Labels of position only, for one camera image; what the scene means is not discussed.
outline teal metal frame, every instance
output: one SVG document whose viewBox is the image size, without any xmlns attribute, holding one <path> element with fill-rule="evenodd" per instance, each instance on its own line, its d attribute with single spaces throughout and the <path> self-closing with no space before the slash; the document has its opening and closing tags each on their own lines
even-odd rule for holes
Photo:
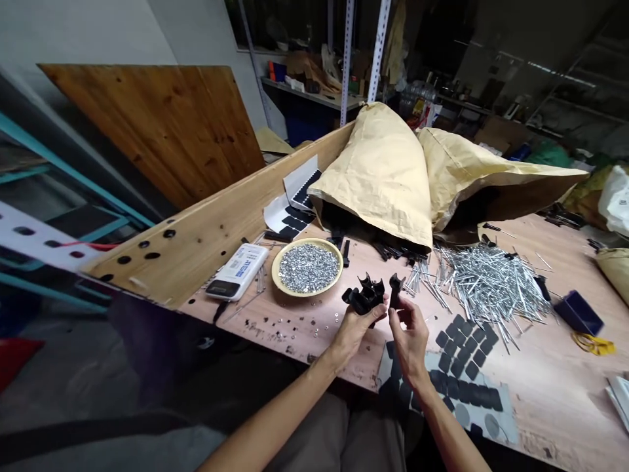
<svg viewBox="0 0 629 472">
<path fill-rule="evenodd" d="M 37 165 L 27 170 L 19 170 L 16 172 L 8 172 L 2 176 L 0 176 L 0 184 L 6 184 L 8 182 L 14 182 L 16 180 L 29 178 L 38 174 L 44 174 L 51 170 L 51 165 L 57 169 L 60 169 L 65 174 L 72 177 L 74 180 L 78 181 L 84 187 L 87 187 L 91 192 L 95 193 L 99 196 L 104 202 L 108 204 L 111 208 L 116 211 L 111 211 L 107 208 L 103 208 L 102 206 L 94 205 L 98 210 L 104 211 L 116 217 L 115 220 L 106 224 L 105 226 L 98 228 L 95 231 L 92 231 L 89 234 L 81 237 L 81 241 L 85 242 L 93 242 L 102 238 L 103 236 L 116 231 L 124 226 L 134 226 L 135 228 L 142 227 L 151 227 L 155 224 L 146 218 L 144 215 L 135 211 L 133 208 L 110 194 L 110 192 L 106 191 L 102 187 L 96 185 L 94 182 L 83 176 L 80 172 L 77 172 L 73 167 L 66 164 L 59 156 L 49 150 L 46 146 L 40 143 L 37 139 L 35 139 L 32 135 L 26 132 L 23 128 L 18 126 L 14 121 L 9 119 L 4 113 L 0 112 L 0 130 L 13 138 L 14 140 L 20 142 L 25 148 L 30 149 L 32 152 L 40 155 L 42 158 L 46 159 L 49 164 Z M 44 263 L 39 260 L 30 260 L 24 264 L 17 264 L 10 260 L 6 260 L 4 258 L 0 258 L 0 263 L 5 266 L 18 269 L 21 271 L 34 271 L 44 266 Z M 93 297 L 99 298 L 103 300 L 105 303 L 111 300 L 111 296 L 98 292 L 92 288 L 87 286 L 83 286 L 81 284 L 82 280 L 78 280 L 74 287 L 77 290 L 80 290 L 84 293 L 90 294 Z M 19 288 L 21 290 L 27 290 L 29 292 L 53 298 L 55 300 L 60 300 L 63 302 L 67 302 L 73 304 L 74 306 L 84 308 L 88 311 L 95 313 L 106 313 L 107 306 L 100 305 L 96 303 L 89 302 L 82 298 L 76 297 L 72 294 L 68 294 L 65 292 L 60 292 L 59 290 L 55 290 L 53 288 L 49 288 L 43 285 L 39 285 L 14 275 L 0 272 L 0 283 L 6 284 L 9 286 L 13 286 L 15 288 Z"/>
</svg>

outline white plastic bag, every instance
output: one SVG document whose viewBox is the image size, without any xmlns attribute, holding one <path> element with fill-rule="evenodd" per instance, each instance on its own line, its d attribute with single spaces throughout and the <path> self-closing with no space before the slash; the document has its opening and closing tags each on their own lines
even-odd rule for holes
<svg viewBox="0 0 629 472">
<path fill-rule="evenodd" d="M 629 176 L 620 166 L 614 166 L 607 177 L 598 212 L 607 218 L 607 228 L 629 236 Z"/>
</svg>

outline white power bank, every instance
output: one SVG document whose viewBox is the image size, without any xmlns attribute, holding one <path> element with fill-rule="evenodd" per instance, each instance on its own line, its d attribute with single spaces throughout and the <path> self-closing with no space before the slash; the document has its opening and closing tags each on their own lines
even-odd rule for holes
<svg viewBox="0 0 629 472">
<path fill-rule="evenodd" d="M 237 302 L 256 277 L 268 255 L 269 250 L 265 247 L 243 244 L 218 271 L 205 289 L 205 293 L 213 298 Z"/>
</svg>

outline blue plastic box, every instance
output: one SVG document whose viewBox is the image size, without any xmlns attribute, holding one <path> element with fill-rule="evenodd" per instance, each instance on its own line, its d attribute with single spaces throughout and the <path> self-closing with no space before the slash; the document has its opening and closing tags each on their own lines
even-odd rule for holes
<svg viewBox="0 0 629 472">
<path fill-rule="evenodd" d="M 574 331 L 596 336 L 605 325 L 576 290 L 571 290 L 554 308 Z"/>
</svg>

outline wooden workbench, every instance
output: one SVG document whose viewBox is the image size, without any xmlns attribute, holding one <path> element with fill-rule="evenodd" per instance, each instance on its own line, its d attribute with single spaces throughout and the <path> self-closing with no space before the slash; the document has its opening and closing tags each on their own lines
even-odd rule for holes
<svg viewBox="0 0 629 472">
<path fill-rule="evenodd" d="M 509 386 L 520 442 L 508 446 L 566 470 L 624 469 L 629 436 L 604 389 L 606 376 L 620 374 L 629 365 L 629 309 L 597 269 L 594 251 L 578 231 L 556 227 L 535 215 L 499 225 L 517 236 L 513 239 L 498 233 L 499 246 L 508 251 L 515 246 L 534 266 L 546 268 L 535 255 L 537 251 L 553 267 L 553 272 L 540 271 L 548 277 L 548 288 L 558 294 L 578 290 L 605 322 L 600 336 L 614 341 L 617 347 L 617 354 L 608 357 L 581 351 L 572 341 L 567 325 L 563 321 L 557 324 L 552 317 L 547 318 L 548 324 L 535 324 L 517 339 L 522 351 L 511 347 L 508 355 L 499 342 L 482 372 L 494 382 Z M 326 233 L 314 224 L 300 235 L 325 236 Z M 493 239 L 496 233 L 491 232 L 489 236 Z M 279 248 L 275 248 L 267 260 L 268 273 L 278 251 Z M 269 276 L 267 290 L 230 317 L 256 293 L 254 283 L 239 303 L 227 308 L 218 326 L 310 363 L 327 348 L 337 332 L 340 321 L 335 320 L 342 319 L 347 307 L 341 294 L 350 286 L 358 286 L 357 276 L 364 277 L 367 271 L 373 278 L 382 278 L 388 286 L 387 281 L 394 272 L 399 276 L 410 273 L 409 268 L 404 267 L 406 260 L 384 262 L 371 246 L 358 241 L 351 245 L 350 261 L 350 267 L 343 270 L 339 282 L 314 298 L 291 298 L 279 291 Z M 433 258 L 431 273 L 435 271 L 436 258 Z M 446 296 L 446 300 L 455 314 L 464 314 L 456 299 Z M 420 291 L 414 302 L 424 318 L 430 317 L 428 349 L 437 352 L 435 337 L 452 321 L 453 315 L 441 308 L 427 290 Z M 216 307 L 217 303 L 206 297 L 200 288 L 179 310 L 211 323 Z M 511 325 L 509 330 L 516 336 L 515 326 Z M 377 323 L 375 329 L 366 334 L 358 354 L 341 377 L 377 391 L 380 358 L 385 342 L 391 339 L 388 322 Z"/>
<path fill-rule="evenodd" d="M 282 179 L 315 155 L 319 169 L 325 170 L 347 144 L 353 126 L 349 123 L 266 166 L 90 261 L 81 270 L 165 308 L 211 322 L 216 304 L 200 288 L 227 262 L 242 237 L 253 241 L 264 231 L 263 209 L 284 192 Z M 604 388 L 607 376 L 620 374 L 629 366 L 629 309 L 597 269 L 594 252 L 578 231 L 557 228 L 534 215 L 499 222 L 498 226 L 518 237 L 498 233 L 499 245 L 506 250 L 515 246 L 537 267 L 544 267 L 535 255 L 539 252 L 554 269 L 552 273 L 541 272 L 548 277 L 549 289 L 560 294 L 577 289 L 605 322 L 600 336 L 614 341 L 617 347 L 616 355 L 608 357 L 585 353 L 573 343 L 568 328 L 554 319 L 526 332 L 518 340 L 521 352 L 512 349 L 507 355 L 499 343 L 482 372 L 509 386 L 520 430 L 519 443 L 509 446 L 567 470 L 624 469 L 629 436 Z M 301 236 L 325 235 L 312 225 Z M 277 252 L 273 251 L 267 264 Z M 349 286 L 358 286 L 356 276 L 364 277 L 367 271 L 386 282 L 394 272 L 400 276 L 410 272 L 403 260 L 383 262 L 364 243 L 351 246 L 350 259 L 350 267 L 339 282 L 320 297 L 289 298 L 267 280 L 264 294 L 230 318 L 252 297 L 254 284 L 237 305 L 227 309 L 219 326 L 294 359 L 312 361 L 338 329 L 335 314 L 342 318 L 346 308 L 341 293 Z M 453 298 L 446 298 L 455 313 L 462 313 L 455 309 L 458 303 Z M 425 317 L 432 317 L 428 321 L 429 350 L 437 351 L 434 339 L 453 315 L 425 290 L 415 302 Z M 341 377 L 375 391 L 383 346 L 390 339 L 389 325 L 377 323 Z"/>
</svg>

